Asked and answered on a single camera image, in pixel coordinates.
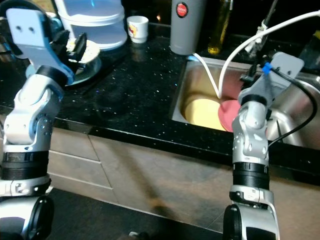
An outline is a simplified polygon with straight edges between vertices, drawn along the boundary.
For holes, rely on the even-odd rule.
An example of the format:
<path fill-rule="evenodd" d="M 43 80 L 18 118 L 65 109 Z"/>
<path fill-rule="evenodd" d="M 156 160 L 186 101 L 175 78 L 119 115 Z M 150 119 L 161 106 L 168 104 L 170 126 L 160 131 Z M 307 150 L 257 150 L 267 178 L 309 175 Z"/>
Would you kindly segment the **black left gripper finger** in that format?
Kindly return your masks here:
<path fill-rule="evenodd" d="M 80 34 L 74 41 L 74 46 L 72 50 L 72 59 L 78 63 L 82 61 L 86 48 L 87 48 L 87 35 Z"/>

